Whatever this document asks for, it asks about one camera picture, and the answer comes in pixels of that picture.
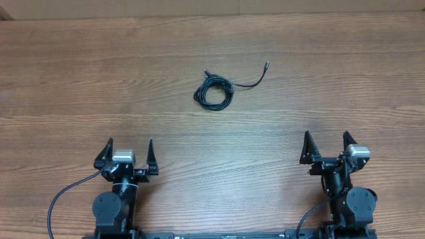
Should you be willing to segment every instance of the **black cable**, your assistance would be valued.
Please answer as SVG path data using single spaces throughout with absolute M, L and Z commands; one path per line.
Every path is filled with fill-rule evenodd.
M 94 173 L 93 175 L 86 177 L 85 179 L 82 179 L 76 183 L 72 183 L 71 185 L 67 186 L 66 188 L 62 189 L 53 199 L 52 203 L 50 204 L 50 208 L 48 209 L 48 213 L 47 213 L 47 231 L 48 231 L 48 236 L 50 236 L 50 239 L 54 239 L 53 238 L 53 234 L 52 234 L 52 226 L 50 225 L 50 218 L 52 216 L 52 210 L 53 210 L 53 205 L 56 202 L 56 200 L 58 200 L 58 198 L 65 193 L 68 189 L 79 185 L 81 183 L 84 183 L 86 181 L 89 181 L 90 179 L 93 179 L 94 177 L 98 176 L 104 169 L 100 169 L 98 172 Z
M 330 198 L 330 199 L 328 199 L 326 202 L 323 202 L 323 203 L 321 203 L 321 204 L 319 204 L 319 205 L 317 205 L 317 206 L 315 206 L 315 207 L 313 207 L 310 211 L 308 211 L 304 216 L 303 216 L 303 218 L 301 218 L 301 220 L 300 220 L 300 222 L 298 223 L 298 226 L 297 226 L 297 230 L 296 230 L 296 238 L 297 239 L 299 239 L 299 230 L 300 230 L 300 228 L 301 228 L 301 225 L 303 224 L 303 222 L 304 222 L 304 220 L 311 214 L 311 213 L 313 213 L 314 211 L 316 211 L 317 209 L 319 209 L 319 208 L 321 208 L 321 207 L 323 207 L 323 206 L 325 206 L 326 204 L 328 204 L 330 201 L 332 201 L 333 200 L 333 198 Z
M 261 76 L 260 80 L 257 81 L 257 83 L 249 85 L 249 86 L 229 82 L 226 78 L 222 76 L 219 76 L 216 74 L 210 74 L 208 70 L 204 70 L 207 76 L 205 78 L 204 83 L 202 83 L 202 85 L 199 86 L 197 91 L 193 94 L 193 99 L 207 109 L 215 110 L 215 111 L 223 110 L 232 102 L 233 93 L 234 93 L 233 86 L 249 87 L 249 88 L 257 86 L 262 81 L 269 65 L 270 65 L 270 62 L 267 61 L 266 64 L 264 65 L 263 75 Z M 207 91 L 211 86 L 216 86 L 224 90 L 224 94 L 226 95 L 226 98 L 220 104 L 210 104 L 207 102 Z

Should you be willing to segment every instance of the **black metal frame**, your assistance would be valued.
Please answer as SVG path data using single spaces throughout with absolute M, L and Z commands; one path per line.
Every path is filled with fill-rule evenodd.
M 377 238 L 367 225 L 373 221 L 377 195 L 370 189 L 353 187 L 350 174 L 361 170 L 370 159 L 370 151 L 357 145 L 348 131 L 343 134 L 344 151 L 338 157 L 322 157 L 307 131 L 299 163 L 311 165 L 310 175 L 320 175 L 323 191 L 329 198 L 332 221 L 323 222 L 317 229 L 287 229 L 284 232 L 173 234 L 143 233 L 133 227 L 137 200 L 137 184 L 149 182 L 158 175 L 152 140 L 147 154 L 148 169 L 134 169 L 131 159 L 114 161 L 113 140 L 94 161 L 102 176 L 113 182 L 112 191 L 99 195 L 93 203 L 96 217 L 94 236 L 85 239 L 338 239 Z

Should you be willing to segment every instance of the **wooden tabletop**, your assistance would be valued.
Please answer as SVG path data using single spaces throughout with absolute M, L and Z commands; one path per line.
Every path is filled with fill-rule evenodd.
M 267 60 L 225 110 L 193 100 L 204 68 L 249 84 Z M 378 194 L 379 238 L 425 237 L 423 12 L 0 22 L 0 116 L 0 238 L 47 238 L 51 200 L 96 172 L 109 137 L 139 167 L 153 138 L 146 232 L 294 228 L 326 199 L 299 164 L 308 129 L 324 156 L 345 130 L 370 147 L 351 178 Z M 60 197 L 55 238 L 93 233 L 92 201 L 110 189 L 97 177 Z

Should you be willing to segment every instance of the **wooden table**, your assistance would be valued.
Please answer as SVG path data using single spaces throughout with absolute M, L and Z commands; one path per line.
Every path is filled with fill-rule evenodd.
M 193 100 L 204 68 L 249 84 L 267 60 L 227 109 Z M 1 238 L 47 238 L 52 198 L 95 172 L 109 137 L 140 167 L 154 140 L 146 232 L 293 228 L 325 200 L 298 163 L 308 129 L 324 156 L 345 130 L 371 148 L 352 180 L 379 196 L 380 238 L 425 237 L 423 12 L 0 22 L 0 115 Z M 110 188 L 97 177 L 65 193 L 55 238 L 92 233 L 92 201 Z

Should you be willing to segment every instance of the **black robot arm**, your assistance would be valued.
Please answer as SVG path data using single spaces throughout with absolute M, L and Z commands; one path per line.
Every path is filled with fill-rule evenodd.
M 146 163 L 148 169 L 135 169 L 135 155 L 131 149 L 117 149 L 112 155 L 112 138 L 94 160 L 94 167 L 112 182 L 112 191 L 104 192 L 93 202 L 96 229 L 93 239 L 140 239 L 143 233 L 133 227 L 138 183 L 148 183 L 150 175 L 158 175 L 159 169 L 149 142 Z
M 346 131 L 343 134 L 344 151 L 338 157 L 322 157 L 307 131 L 299 163 L 311 165 L 310 175 L 321 175 L 323 191 L 329 198 L 331 222 L 321 225 L 315 238 L 376 238 L 368 230 L 373 222 L 378 197 L 370 189 L 353 187 L 350 174 L 361 170 L 371 158 L 366 145 L 359 145 Z

